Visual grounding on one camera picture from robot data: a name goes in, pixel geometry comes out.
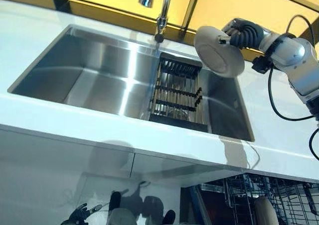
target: sink rack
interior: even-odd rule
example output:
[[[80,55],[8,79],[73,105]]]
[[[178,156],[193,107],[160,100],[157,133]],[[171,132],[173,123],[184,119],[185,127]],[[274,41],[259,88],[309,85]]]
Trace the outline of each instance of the sink rack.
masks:
[[[207,132],[198,80],[201,68],[194,60],[160,55],[150,121]]]

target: white cabinet door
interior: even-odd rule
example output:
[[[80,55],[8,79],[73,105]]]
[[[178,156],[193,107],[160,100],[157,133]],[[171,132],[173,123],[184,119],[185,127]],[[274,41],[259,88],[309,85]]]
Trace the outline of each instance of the white cabinet door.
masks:
[[[133,153],[0,130],[3,224],[58,225],[88,177],[130,176]]]
[[[132,178],[159,183],[174,183],[182,187],[197,185],[241,174],[224,166],[200,165],[173,159],[135,154]]]

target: dish drying rack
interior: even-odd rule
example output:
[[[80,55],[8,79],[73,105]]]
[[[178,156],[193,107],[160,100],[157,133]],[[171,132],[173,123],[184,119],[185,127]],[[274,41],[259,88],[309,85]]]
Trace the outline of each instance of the dish drying rack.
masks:
[[[259,196],[270,200],[279,225],[319,225],[318,184],[241,174],[224,179],[223,190],[236,225],[256,225],[254,200]]]
[[[160,55],[150,121],[207,132],[198,79],[201,68],[194,60]]]

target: faucet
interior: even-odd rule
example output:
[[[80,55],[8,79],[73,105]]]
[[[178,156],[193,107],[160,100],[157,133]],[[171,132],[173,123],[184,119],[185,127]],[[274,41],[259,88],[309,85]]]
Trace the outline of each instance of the faucet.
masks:
[[[139,0],[140,4],[145,7],[152,7],[153,0]],[[157,26],[155,32],[155,41],[161,43],[164,41],[164,32],[167,24],[167,12],[170,0],[163,0],[163,6],[161,8],[161,13],[157,18]]]

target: sink basin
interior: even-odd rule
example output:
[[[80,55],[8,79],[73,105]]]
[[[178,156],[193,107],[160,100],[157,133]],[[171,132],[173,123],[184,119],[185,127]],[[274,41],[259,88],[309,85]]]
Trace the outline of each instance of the sink basin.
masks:
[[[149,120],[161,53],[153,46],[70,25],[8,92]],[[165,53],[176,57],[175,52]],[[185,57],[176,58],[183,61]],[[237,80],[221,78],[202,67],[198,83],[201,123],[207,125],[207,132],[253,141]]]

